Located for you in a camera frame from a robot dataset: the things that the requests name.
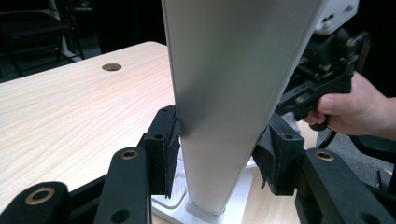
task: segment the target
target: black chair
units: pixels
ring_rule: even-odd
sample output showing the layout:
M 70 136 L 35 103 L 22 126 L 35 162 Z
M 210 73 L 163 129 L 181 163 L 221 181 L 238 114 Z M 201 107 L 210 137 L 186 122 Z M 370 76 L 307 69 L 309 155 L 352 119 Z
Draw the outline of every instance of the black chair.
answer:
M 64 37 L 68 37 L 69 43 L 76 46 L 78 52 L 78 54 L 64 57 L 67 60 L 75 57 L 85 59 L 74 28 L 65 22 L 65 16 L 62 14 L 64 9 L 58 8 L 58 10 L 62 15 L 60 20 L 46 13 L 35 11 L 0 14 L 0 48 L 12 61 L 20 77 L 23 77 L 23 73 L 18 66 L 17 55 L 57 46 L 56 63 L 58 63 L 61 60 Z

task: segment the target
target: white base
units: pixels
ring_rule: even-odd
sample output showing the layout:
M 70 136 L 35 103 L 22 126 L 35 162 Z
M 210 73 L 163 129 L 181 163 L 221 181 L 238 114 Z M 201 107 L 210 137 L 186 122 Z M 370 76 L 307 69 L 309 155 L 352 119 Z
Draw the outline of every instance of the white base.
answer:
M 172 197 L 170 199 L 165 199 L 162 195 L 152 196 L 152 212 L 175 224 L 242 223 L 252 179 L 253 175 L 250 170 L 248 168 L 245 169 L 226 205 L 224 213 L 220 217 L 217 217 L 190 202 L 184 173 L 184 163 L 179 156 Z

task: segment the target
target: wooden table top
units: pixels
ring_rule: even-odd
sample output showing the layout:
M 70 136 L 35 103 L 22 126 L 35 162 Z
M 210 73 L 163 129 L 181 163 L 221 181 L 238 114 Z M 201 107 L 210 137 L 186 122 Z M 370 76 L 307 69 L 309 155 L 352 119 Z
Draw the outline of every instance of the wooden table top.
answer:
M 108 63 L 119 71 L 105 71 Z M 21 191 L 60 181 L 69 191 L 107 173 L 137 145 L 157 111 L 174 104 L 168 52 L 153 42 L 0 84 L 0 211 Z M 307 147 L 316 133 L 299 123 Z M 244 223 L 299 223 L 293 197 L 254 179 Z M 168 223 L 160 217 L 154 223 Z

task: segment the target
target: chair seat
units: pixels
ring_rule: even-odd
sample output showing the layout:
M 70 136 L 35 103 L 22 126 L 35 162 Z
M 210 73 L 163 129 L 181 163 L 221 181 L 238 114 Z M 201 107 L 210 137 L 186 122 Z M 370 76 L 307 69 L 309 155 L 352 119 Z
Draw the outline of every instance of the chair seat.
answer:
M 41 35 L 56 36 L 71 29 L 69 25 L 42 12 L 13 12 L 0 15 L 0 35 L 8 41 Z

